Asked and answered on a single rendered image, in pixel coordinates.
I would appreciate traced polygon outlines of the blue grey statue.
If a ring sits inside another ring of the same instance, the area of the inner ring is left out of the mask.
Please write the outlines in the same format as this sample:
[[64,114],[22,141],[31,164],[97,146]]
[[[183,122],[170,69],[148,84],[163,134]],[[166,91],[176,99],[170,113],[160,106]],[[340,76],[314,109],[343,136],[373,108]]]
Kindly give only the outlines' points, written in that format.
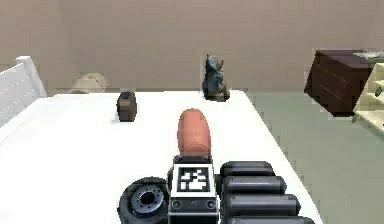
[[208,54],[205,61],[205,74],[202,82],[203,96],[206,100],[225,102],[230,98],[230,91],[223,76],[224,61]]

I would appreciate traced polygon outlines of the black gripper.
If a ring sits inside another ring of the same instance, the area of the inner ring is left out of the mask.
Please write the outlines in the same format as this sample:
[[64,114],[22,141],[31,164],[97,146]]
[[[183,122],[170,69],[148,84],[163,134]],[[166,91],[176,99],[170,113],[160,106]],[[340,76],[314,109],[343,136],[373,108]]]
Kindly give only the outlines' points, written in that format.
[[168,199],[166,180],[144,177],[122,193],[117,213],[121,224],[167,224]]

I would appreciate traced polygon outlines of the white chair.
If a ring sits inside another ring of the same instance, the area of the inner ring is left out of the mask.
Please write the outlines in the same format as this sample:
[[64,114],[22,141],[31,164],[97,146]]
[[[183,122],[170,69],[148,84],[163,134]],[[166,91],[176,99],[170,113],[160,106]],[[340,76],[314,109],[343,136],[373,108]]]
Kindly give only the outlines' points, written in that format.
[[30,56],[19,56],[16,65],[0,73],[0,127],[47,93]]

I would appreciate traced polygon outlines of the dark brown chest of drawers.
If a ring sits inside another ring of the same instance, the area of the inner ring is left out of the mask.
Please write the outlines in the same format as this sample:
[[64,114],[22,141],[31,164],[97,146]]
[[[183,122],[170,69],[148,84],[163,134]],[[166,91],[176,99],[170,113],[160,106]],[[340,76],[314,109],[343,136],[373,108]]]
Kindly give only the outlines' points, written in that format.
[[357,56],[362,50],[316,50],[304,92],[334,117],[353,109],[377,59]]

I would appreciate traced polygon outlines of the cream shelf unit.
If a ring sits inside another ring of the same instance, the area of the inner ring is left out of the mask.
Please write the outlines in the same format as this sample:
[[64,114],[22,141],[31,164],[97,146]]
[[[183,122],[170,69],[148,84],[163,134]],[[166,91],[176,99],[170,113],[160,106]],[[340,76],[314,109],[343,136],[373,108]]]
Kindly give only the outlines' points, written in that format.
[[354,107],[351,122],[364,119],[384,133],[384,63],[376,63]]

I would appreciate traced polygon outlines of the beige round object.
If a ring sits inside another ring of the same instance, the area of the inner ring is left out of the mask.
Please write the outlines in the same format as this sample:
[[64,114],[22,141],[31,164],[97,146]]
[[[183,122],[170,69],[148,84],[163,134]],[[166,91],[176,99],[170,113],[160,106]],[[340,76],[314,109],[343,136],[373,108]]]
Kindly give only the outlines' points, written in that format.
[[71,89],[70,94],[89,94],[102,93],[107,88],[107,80],[99,73],[86,73],[77,79]]

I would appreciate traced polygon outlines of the white table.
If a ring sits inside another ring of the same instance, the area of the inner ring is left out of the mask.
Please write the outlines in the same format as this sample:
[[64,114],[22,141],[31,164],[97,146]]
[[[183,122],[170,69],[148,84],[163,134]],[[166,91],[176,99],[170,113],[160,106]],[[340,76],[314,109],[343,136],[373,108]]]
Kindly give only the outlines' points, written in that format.
[[214,165],[272,164],[298,197],[301,215],[323,224],[295,171],[246,94],[224,103],[197,91],[139,92],[132,123],[118,120],[117,94],[40,98],[0,128],[0,224],[120,224],[121,193],[145,176],[163,177],[178,152],[177,123],[200,109]]

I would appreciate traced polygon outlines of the orange oval object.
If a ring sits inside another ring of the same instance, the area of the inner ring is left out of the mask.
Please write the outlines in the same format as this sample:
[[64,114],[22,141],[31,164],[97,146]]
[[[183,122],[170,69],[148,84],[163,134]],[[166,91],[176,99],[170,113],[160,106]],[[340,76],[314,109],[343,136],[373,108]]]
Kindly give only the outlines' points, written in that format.
[[210,155],[211,135],[204,114],[198,109],[187,109],[179,118],[177,130],[181,155]]

